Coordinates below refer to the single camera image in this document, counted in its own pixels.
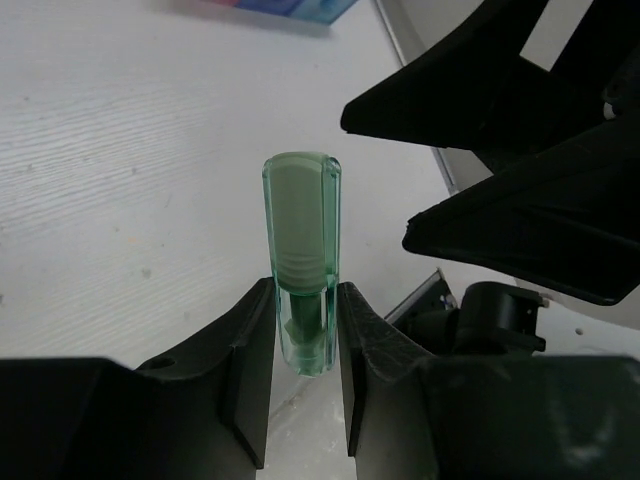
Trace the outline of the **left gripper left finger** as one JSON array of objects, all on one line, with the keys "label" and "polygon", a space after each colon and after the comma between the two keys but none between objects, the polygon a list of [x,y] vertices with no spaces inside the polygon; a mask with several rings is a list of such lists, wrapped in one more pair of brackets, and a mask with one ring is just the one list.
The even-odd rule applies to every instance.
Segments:
[{"label": "left gripper left finger", "polygon": [[5,479],[252,479],[264,466],[274,283],[135,369],[106,358],[1,363]]}]

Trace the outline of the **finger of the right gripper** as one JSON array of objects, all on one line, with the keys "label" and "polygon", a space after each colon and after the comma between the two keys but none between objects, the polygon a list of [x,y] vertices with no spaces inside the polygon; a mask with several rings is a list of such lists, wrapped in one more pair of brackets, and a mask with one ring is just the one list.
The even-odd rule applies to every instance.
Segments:
[{"label": "finger of the right gripper", "polygon": [[602,93],[625,59],[625,4],[592,2],[549,70],[520,54],[546,5],[482,2],[423,55],[349,102],[342,129],[529,154],[602,123]]},{"label": "finger of the right gripper", "polygon": [[411,218],[405,250],[610,306],[639,285],[639,117],[623,115]]}]

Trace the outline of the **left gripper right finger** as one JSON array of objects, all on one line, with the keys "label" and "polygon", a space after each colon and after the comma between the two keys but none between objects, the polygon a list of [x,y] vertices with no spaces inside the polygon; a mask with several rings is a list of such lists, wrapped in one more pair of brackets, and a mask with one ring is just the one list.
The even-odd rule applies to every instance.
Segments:
[{"label": "left gripper right finger", "polygon": [[361,479],[635,479],[639,364],[437,357],[337,294],[349,455]]}]

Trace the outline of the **green eraser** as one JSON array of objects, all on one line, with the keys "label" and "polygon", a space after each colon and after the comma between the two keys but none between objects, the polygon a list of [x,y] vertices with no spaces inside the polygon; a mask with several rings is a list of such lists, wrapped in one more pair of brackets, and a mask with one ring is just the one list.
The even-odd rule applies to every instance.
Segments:
[{"label": "green eraser", "polygon": [[262,182],[281,351],[296,374],[317,377],[335,362],[341,166],[320,152],[281,153]]}]

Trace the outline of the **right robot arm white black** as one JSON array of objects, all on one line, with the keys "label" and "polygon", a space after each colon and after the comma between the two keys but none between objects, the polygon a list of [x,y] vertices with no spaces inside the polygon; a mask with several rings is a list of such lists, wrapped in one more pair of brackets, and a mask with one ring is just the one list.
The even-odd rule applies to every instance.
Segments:
[{"label": "right robot arm white black", "polygon": [[457,193],[403,247],[637,327],[639,5],[388,1],[402,68],[342,128],[440,150]]}]

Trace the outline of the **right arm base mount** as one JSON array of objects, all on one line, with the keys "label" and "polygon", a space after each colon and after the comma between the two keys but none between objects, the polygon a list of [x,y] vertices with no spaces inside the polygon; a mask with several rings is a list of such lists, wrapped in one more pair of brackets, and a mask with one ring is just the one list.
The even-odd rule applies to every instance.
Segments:
[{"label": "right arm base mount", "polygon": [[494,281],[472,284],[458,301],[437,270],[385,320],[439,356],[532,355],[546,350],[536,333],[545,306],[537,292]]}]

